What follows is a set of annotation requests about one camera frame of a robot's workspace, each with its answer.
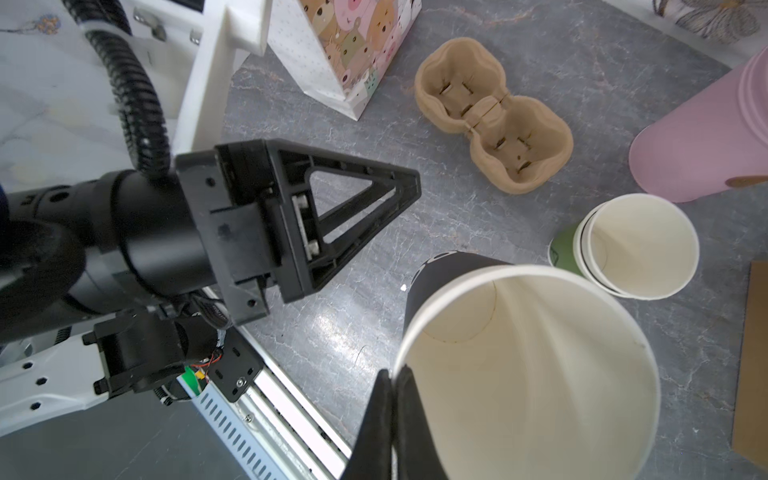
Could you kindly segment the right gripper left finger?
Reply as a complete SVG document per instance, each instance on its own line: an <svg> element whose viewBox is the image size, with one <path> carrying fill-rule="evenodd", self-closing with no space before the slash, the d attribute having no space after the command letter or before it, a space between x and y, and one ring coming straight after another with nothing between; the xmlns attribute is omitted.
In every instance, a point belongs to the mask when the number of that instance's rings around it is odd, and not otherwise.
<svg viewBox="0 0 768 480"><path fill-rule="evenodd" d="M389 371L377 373L363 421L341 480L392 478L394 394Z"/></svg>

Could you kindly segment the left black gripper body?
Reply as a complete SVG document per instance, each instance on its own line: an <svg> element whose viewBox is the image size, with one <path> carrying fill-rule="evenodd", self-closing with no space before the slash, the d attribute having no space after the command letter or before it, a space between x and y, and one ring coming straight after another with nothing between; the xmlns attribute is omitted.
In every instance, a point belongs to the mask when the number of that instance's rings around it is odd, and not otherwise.
<svg viewBox="0 0 768 480"><path fill-rule="evenodd" d="M175 171L234 324L268 316L272 285L286 303L320 291L421 195L416 170L277 139L179 155ZM319 214L315 172L369 185Z"/></svg>

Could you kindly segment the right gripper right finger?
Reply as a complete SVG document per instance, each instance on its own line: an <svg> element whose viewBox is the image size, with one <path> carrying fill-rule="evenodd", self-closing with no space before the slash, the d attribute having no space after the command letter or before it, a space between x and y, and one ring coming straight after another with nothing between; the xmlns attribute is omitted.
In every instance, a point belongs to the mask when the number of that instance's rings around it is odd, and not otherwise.
<svg viewBox="0 0 768 480"><path fill-rule="evenodd" d="M398 479L446 479L412 369L394 380L394 450Z"/></svg>

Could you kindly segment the black paper coffee cup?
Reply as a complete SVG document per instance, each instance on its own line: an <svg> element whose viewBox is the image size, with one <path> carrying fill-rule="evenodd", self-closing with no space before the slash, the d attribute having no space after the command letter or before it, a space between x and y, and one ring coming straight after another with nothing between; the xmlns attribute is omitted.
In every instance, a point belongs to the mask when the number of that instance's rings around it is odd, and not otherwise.
<svg viewBox="0 0 768 480"><path fill-rule="evenodd" d="M633 479L658 427L639 325L555 267L460 251L425 261L393 371L414 375L451 479Z"/></svg>

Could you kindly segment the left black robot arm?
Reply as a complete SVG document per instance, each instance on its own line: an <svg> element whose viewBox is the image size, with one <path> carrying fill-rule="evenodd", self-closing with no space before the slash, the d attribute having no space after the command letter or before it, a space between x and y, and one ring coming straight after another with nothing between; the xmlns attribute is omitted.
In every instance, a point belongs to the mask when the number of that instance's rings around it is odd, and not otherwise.
<svg viewBox="0 0 768 480"><path fill-rule="evenodd" d="M265 52L269 2L65 7L106 69L132 168L1 196L2 346L95 324L2 367L3 434L220 360L223 331L268 315L268 288L320 291L421 193L412 169L219 142L235 54Z"/></svg>

